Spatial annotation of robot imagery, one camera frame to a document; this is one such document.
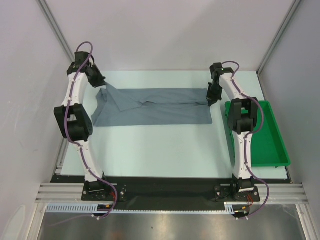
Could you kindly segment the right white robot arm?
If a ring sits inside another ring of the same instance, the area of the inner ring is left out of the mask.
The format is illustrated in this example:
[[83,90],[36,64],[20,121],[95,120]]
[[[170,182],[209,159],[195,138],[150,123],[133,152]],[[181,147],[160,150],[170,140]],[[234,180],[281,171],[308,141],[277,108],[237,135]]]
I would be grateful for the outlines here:
[[230,99],[227,114],[227,126],[234,142],[234,171],[232,179],[235,183],[230,188],[231,196],[242,201],[254,190],[252,175],[251,141],[252,132],[257,125],[257,99],[250,99],[236,84],[234,71],[230,67],[223,67],[221,63],[214,63],[209,68],[212,82],[208,84],[206,99],[209,106],[222,100],[225,92]]

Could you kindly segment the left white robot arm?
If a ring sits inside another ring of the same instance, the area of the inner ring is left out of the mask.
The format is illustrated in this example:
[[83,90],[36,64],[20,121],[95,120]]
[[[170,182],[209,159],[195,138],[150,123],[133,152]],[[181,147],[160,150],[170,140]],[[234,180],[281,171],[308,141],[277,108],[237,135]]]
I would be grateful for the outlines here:
[[61,106],[53,110],[55,119],[63,138],[74,146],[80,158],[86,184],[95,184],[92,194],[99,200],[105,200],[110,195],[110,187],[98,183],[104,172],[98,164],[91,145],[93,123],[84,107],[84,96],[87,85],[93,88],[102,87],[105,77],[95,64],[80,67],[72,64],[67,70],[68,87]]

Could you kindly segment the grey-blue t shirt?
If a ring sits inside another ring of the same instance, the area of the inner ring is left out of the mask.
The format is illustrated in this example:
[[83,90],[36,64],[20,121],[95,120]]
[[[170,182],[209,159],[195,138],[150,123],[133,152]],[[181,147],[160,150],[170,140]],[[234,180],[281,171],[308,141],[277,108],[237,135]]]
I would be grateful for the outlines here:
[[96,95],[95,127],[210,125],[203,88],[118,89],[107,84]]

